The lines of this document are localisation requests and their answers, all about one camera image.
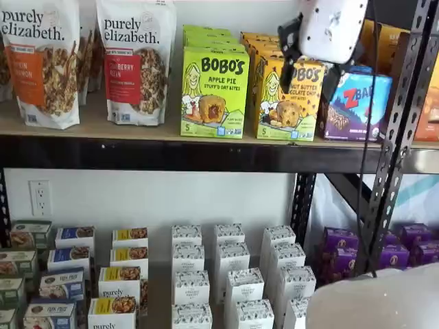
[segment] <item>purple snack box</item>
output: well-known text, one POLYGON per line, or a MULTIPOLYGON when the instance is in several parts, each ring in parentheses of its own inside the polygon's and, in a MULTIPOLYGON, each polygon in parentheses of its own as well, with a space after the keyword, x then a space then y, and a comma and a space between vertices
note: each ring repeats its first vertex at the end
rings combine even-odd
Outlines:
POLYGON ((419 266, 439 261, 439 241, 417 242, 410 252, 410 265, 419 266))
POLYGON ((379 259, 379 269, 388 267, 404 269, 407 267, 409 255, 409 251, 401 244, 386 245, 379 259))
POLYGON ((401 242, 411 250, 415 242, 430 241, 433 239, 433 232, 425 224, 404 225, 401 228, 401 242))

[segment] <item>upper shelf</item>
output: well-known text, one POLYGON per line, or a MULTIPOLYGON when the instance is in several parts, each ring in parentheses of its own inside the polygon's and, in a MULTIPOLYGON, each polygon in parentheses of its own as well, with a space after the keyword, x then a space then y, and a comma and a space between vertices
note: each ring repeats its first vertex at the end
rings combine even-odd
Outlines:
MULTIPOLYGON (((178 111, 159 127, 107 121, 104 93, 90 94, 81 124, 67 130, 27 127, 15 101, 0 104, 2 167, 171 171, 359 172, 363 143, 267 141, 251 124, 241 140, 180 136, 178 111)), ((381 146, 371 143, 366 172, 375 173, 381 146)))

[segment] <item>bobo's logo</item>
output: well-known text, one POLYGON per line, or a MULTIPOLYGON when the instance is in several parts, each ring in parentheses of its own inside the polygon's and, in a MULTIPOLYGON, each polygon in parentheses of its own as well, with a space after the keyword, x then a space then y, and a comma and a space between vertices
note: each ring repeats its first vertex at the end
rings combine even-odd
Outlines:
POLYGON ((235 72, 236 75, 241 75, 244 72, 242 68, 244 64, 243 60, 218 60, 217 58, 205 57, 201 59, 201 70, 203 72, 219 71, 221 74, 235 72))

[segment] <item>cartoon woman illustration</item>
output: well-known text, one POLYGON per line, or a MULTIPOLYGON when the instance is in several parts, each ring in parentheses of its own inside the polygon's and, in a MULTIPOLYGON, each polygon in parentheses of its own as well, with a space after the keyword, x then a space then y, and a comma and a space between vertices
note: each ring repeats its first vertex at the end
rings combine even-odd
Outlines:
POLYGON ((198 103, 202 96, 200 89, 200 69, 196 63, 191 63, 185 70, 183 84, 182 112, 188 119, 202 122, 198 103))

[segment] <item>white product box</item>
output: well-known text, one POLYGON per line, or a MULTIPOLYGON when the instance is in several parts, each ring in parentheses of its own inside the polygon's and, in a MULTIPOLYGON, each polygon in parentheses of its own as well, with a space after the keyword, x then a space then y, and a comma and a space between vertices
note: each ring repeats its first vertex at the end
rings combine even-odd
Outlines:
POLYGON ((148 247, 148 229, 130 228, 112 231, 112 248, 148 247))
POLYGON ((88 310, 90 329, 135 329, 134 297, 93 298, 88 310))
POLYGON ((177 272, 174 277, 172 304, 209 303, 210 288, 207 271, 177 272))
POLYGON ((274 322, 281 329, 289 300, 311 297, 316 289, 316 277, 310 266, 282 268, 274 303, 274 322))
POLYGON ((281 267, 296 267, 305 265, 305 253, 298 243, 279 243, 272 247, 270 265, 265 292, 268 299, 274 304, 274 297, 281 267))
POLYGON ((227 273, 226 299, 224 302, 224 321, 226 327, 232 326, 232 313, 236 302, 261 300, 263 278, 259 269, 241 269, 227 273))
POLYGON ((308 303, 309 297, 288 301, 284 329, 305 329, 308 303))
POLYGON ((274 315, 268 300, 237 302, 230 329, 272 329, 274 315))
POLYGON ((102 267, 99 297, 132 296, 140 306, 140 267, 102 267))
POLYGON ((263 231, 259 269, 261 270, 261 274, 264 280, 267 280, 268 265, 270 262, 270 252, 272 250, 272 247, 282 242, 296 242, 296 235, 289 226, 274 226, 273 228, 266 228, 263 231))
POLYGON ((111 267, 140 267, 140 278, 148 279, 148 248, 118 248, 110 252, 111 267))
POLYGON ((212 312, 209 304, 172 306, 171 329, 211 329, 212 312))
POLYGON ((224 243, 217 246, 215 257, 215 302, 221 304, 226 297, 226 281, 229 271, 248 269, 250 253, 244 242, 224 243))
POLYGON ((202 244, 201 226, 200 225, 174 225, 171 228, 172 247, 177 243, 184 244, 202 244))

